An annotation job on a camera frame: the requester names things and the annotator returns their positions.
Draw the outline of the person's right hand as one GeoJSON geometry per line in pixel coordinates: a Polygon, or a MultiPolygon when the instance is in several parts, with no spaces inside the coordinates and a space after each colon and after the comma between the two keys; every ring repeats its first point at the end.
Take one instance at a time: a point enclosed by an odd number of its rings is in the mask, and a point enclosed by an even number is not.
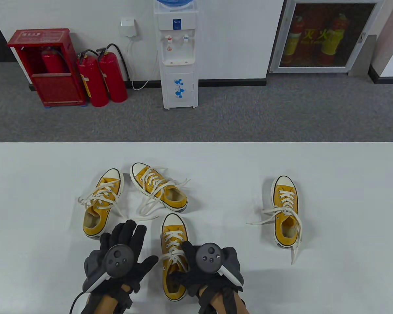
{"type": "Polygon", "coordinates": [[[167,279],[175,284],[183,286],[190,296],[201,296],[201,289],[209,288],[216,293],[222,292],[223,289],[231,289],[234,292],[241,292],[243,290],[243,277],[240,274],[240,263],[237,259],[237,252],[233,247],[219,248],[214,243],[207,243],[202,245],[202,249],[198,245],[192,245],[191,242],[185,241],[181,248],[184,252],[185,259],[188,264],[187,271],[173,271],[167,275],[167,279]],[[229,272],[233,280],[227,274],[219,274],[215,272],[206,272],[199,264],[213,264],[220,263],[232,267],[229,272]]]}

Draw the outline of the person's left hand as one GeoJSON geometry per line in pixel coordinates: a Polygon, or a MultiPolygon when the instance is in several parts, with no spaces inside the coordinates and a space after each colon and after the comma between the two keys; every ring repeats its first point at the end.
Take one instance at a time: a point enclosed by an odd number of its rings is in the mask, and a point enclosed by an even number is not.
{"type": "Polygon", "coordinates": [[[132,269],[124,276],[115,279],[109,279],[102,282],[94,291],[103,295],[110,295],[118,292],[123,285],[129,287],[135,293],[140,289],[140,283],[143,278],[151,271],[151,269],[158,263],[159,258],[156,255],[151,255],[138,263],[147,227],[144,225],[137,225],[133,220],[127,220],[124,223],[118,224],[112,233],[103,233],[100,237],[100,254],[99,261],[102,261],[108,250],[115,245],[129,246],[135,256],[135,263],[132,269]]]}

